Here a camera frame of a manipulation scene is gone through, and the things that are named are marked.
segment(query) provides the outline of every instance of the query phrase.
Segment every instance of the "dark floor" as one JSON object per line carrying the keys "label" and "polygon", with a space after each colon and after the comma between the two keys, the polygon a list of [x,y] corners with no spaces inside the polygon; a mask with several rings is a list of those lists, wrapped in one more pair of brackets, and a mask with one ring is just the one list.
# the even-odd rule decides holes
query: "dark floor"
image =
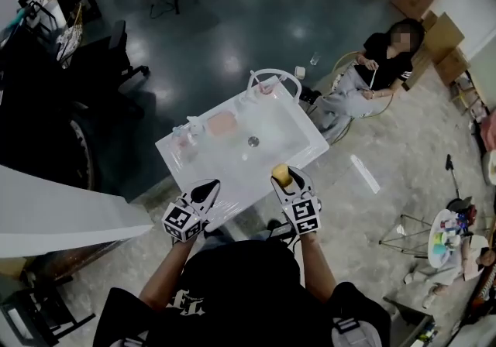
{"label": "dark floor", "polygon": [[[180,15],[150,18],[157,0],[96,0],[102,19],[85,25],[85,40],[127,23],[134,66],[151,74],[122,91],[145,109],[143,119],[95,127],[85,123],[100,170],[100,190],[130,201],[169,174],[155,142],[245,90],[250,70],[307,67],[305,85],[330,72],[339,57],[360,50],[373,32],[401,18],[388,0],[180,0]],[[167,9],[164,3],[153,15]],[[318,51],[317,66],[309,63]]]}

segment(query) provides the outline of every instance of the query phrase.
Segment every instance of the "bag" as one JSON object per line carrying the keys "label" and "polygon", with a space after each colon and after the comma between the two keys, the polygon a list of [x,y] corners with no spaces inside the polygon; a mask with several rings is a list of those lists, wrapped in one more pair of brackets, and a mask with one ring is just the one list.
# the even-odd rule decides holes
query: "bag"
{"label": "bag", "polygon": [[382,347],[377,329],[354,318],[334,318],[332,344],[334,347]]}

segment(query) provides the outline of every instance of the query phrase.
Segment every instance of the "sink drain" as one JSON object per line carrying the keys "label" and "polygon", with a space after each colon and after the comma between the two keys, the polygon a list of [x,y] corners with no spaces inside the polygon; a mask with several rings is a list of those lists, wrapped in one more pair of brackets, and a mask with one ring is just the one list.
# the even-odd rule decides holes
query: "sink drain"
{"label": "sink drain", "polygon": [[248,138],[248,145],[250,147],[257,147],[260,144],[260,140],[256,136],[251,136]]}

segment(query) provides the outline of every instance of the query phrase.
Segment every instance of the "floor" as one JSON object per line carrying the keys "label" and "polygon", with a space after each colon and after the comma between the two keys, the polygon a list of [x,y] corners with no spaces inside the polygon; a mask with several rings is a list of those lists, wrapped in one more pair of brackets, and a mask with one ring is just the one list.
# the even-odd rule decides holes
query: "floor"
{"label": "floor", "polygon": [[[433,220],[439,210],[455,197],[450,174],[445,170],[446,154],[451,153],[460,191],[472,195],[483,217],[493,214],[494,189],[484,184],[478,151],[468,132],[468,117],[449,102],[449,94],[433,68],[409,92],[397,94],[390,108],[373,119],[354,122],[345,139],[305,168],[322,200],[320,242],[338,281],[352,281],[370,298],[383,296],[422,310],[425,284],[405,286],[403,277],[415,262],[378,245],[396,224],[401,213]],[[358,156],[381,186],[378,194],[364,182],[350,162]],[[136,202],[144,204],[158,221],[168,202],[179,191],[168,177]],[[271,218],[282,219],[275,194],[270,194],[226,224],[235,239],[264,228]],[[405,231],[417,231],[412,222]],[[398,236],[392,232],[390,237]],[[202,237],[195,250],[202,245]],[[64,291],[79,316],[100,314],[111,287],[122,287],[138,294],[152,272],[171,248],[159,225],[151,232],[130,240],[75,275]],[[301,262],[297,248],[296,258]],[[459,319],[476,280],[456,283],[449,296],[434,302],[429,313],[441,327],[434,346],[444,345],[450,329]],[[62,345],[90,345],[97,321],[64,339]]]}
{"label": "floor", "polygon": [[[246,89],[250,70],[307,67],[312,86],[344,53],[402,18],[388,0],[180,0],[180,15],[151,19],[157,0],[96,0],[102,19],[84,26],[91,42],[126,21],[133,65],[151,75],[122,90],[145,109],[144,119],[111,125],[86,122],[102,183],[100,190],[130,201],[163,180],[168,169],[155,142]],[[158,3],[152,16],[168,5]],[[309,61],[317,51],[315,67]]]}
{"label": "floor", "polygon": [[[102,187],[128,199],[146,191],[135,202],[144,204],[155,221],[179,193],[154,146],[173,125],[243,90],[250,69],[309,67],[313,52],[319,51],[322,59],[309,67],[305,79],[315,85],[342,53],[360,48],[368,34],[401,18],[388,0],[181,0],[180,16],[170,13],[154,20],[148,16],[153,0],[97,1],[104,15],[102,30],[117,18],[126,19],[132,62],[152,70],[147,81],[126,87],[146,108],[145,119],[123,122],[107,136],[94,132],[95,141],[100,139]],[[413,89],[395,95],[385,113],[355,121],[345,139],[306,167],[323,205],[320,242],[338,281],[354,282],[376,301],[388,295],[421,309],[429,286],[402,282],[413,258],[378,241],[401,213],[432,220],[454,198],[444,168],[447,153],[453,156],[462,195],[474,196],[478,216],[494,213],[494,190],[484,184],[468,122],[430,68]],[[354,168],[351,154],[374,175],[381,186],[378,194]],[[235,239],[246,239],[270,218],[281,217],[275,194],[270,194],[226,227]],[[413,224],[405,228],[416,231]],[[201,245],[202,237],[194,250]],[[64,288],[76,317],[100,315],[111,287],[138,294],[170,248],[156,225],[76,273]],[[296,258],[301,262],[299,247]],[[429,309],[441,327],[435,346],[449,338],[474,284],[453,285],[450,295]],[[90,345],[96,325],[96,320],[88,323],[60,345]]]}

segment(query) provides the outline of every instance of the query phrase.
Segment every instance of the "shiny floor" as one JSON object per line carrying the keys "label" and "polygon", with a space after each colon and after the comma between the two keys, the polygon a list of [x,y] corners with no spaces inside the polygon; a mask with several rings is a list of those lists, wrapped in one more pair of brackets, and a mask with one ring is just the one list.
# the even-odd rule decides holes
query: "shiny floor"
{"label": "shiny floor", "polygon": [[[305,168],[322,200],[322,229],[319,240],[338,281],[348,280],[368,297],[382,303],[383,296],[422,310],[428,284],[404,285],[403,278],[415,262],[378,245],[402,213],[432,221],[455,197],[450,173],[445,170],[446,154],[453,156],[460,193],[472,195],[482,233],[484,216],[494,214],[494,188],[484,184],[478,150],[462,116],[450,102],[449,94],[433,68],[409,92],[396,94],[390,108],[372,119],[353,123],[348,135]],[[350,161],[358,156],[372,173],[381,190],[374,194]],[[158,222],[168,203],[179,194],[171,177],[158,183],[136,200],[146,206]],[[235,239],[246,239],[264,229],[268,220],[283,220],[275,193],[226,223]],[[418,231],[414,222],[405,231]],[[400,235],[393,232],[390,238]],[[194,252],[202,246],[203,237]],[[170,239],[157,225],[147,234],[129,240],[119,248],[85,267],[65,288],[65,295],[82,318],[90,312],[100,315],[109,289],[121,287],[138,294],[171,248]],[[297,246],[296,259],[301,266]],[[443,346],[453,324],[460,318],[477,280],[455,282],[445,297],[427,311],[441,327],[433,344]],[[90,345],[97,320],[67,336],[62,346]]]}
{"label": "shiny floor", "polygon": [[[103,17],[85,25],[85,40],[108,35],[124,19],[131,63],[151,70],[122,87],[144,108],[143,119],[84,124],[100,190],[128,201],[169,174],[155,142],[187,115],[243,91],[250,70],[307,67],[303,84],[312,86],[342,54],[401,19],[388,0],[179,0],[180,15],[158,17],[169,6],[157,0],[96,1]],[[312,67],[315,51],[322,58]]]}

